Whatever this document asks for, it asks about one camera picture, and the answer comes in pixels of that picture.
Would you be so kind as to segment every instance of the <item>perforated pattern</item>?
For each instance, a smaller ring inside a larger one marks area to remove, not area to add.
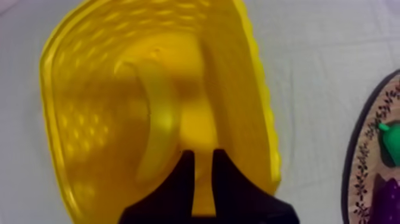
[[[205,87],[221,147],[251,181],[274,191],[254,58],[233,0],[89,1],[63,22],[42,60],[49,138],[76,222],[115,223],[157,187],[133,181],[149,132],[143,86],[114,69],[132,43],[174,31],[193,33],[204,47]],[[195,214],[214,212],[209,185],[197,186]]]

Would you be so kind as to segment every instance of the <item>purple toy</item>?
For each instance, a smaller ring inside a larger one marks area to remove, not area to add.
[[[369,223],[400,224],[400,186],[395,179],[375,186]]]

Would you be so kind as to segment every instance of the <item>green toy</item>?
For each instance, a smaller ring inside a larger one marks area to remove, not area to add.
[[[386,125],[379,124],[379,129],[383,132],[383,144],[389,151],[396,166],[400,166],[400,124]]]

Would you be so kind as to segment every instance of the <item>yellow basket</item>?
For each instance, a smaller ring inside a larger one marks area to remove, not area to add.
[[[193,214],[215,213],[213,149],[274,194],[280,159],[240,0],[86,1],[40,62],[49,147],[75,223],[116,223],[191,149]]]

